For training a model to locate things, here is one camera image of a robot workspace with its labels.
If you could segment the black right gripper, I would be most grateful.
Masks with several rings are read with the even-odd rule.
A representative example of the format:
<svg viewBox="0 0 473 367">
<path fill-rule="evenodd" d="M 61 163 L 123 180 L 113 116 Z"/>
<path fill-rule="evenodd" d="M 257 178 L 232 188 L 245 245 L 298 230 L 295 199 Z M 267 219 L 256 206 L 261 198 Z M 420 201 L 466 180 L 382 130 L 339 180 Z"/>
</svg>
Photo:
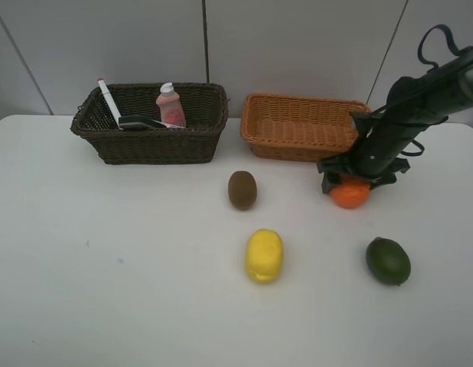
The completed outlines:
<svg viewBox="0 0 473 367">
<path fill-rule="evenodd" d="M 371 190 L 396 183 L 396 174 L 410 169 L 407 159 L 398 158 L 409 144 L 410 137 L 403 133 L 360 135 L 345 153 L 318 161 L 322 193 L 328 195 L 340 185 L 341 174 L 368 180 Z"/>
</svg>

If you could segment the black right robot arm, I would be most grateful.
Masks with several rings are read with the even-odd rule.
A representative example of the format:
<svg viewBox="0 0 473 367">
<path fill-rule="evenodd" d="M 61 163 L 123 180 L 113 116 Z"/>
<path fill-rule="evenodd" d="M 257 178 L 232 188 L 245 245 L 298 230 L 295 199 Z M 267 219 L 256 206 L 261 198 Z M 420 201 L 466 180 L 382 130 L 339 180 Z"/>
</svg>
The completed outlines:
<svg viewBox="0 0 473 367">
<path fill-rule="evenodd" d="M 374 189 L 396 183 L 406 173 L 411 153 L 405 149 L 427 128 L 449 116 L 473 108 L 473 47 L 430 70 L 420 78 L 402 77 L 388 95 L 387 104 L 374 112 L 352 112 L 358 136 L 344 153 L 317 163 L 321 189 L 329 194 L 345 177 L 369 183 Z"/>
</svg>

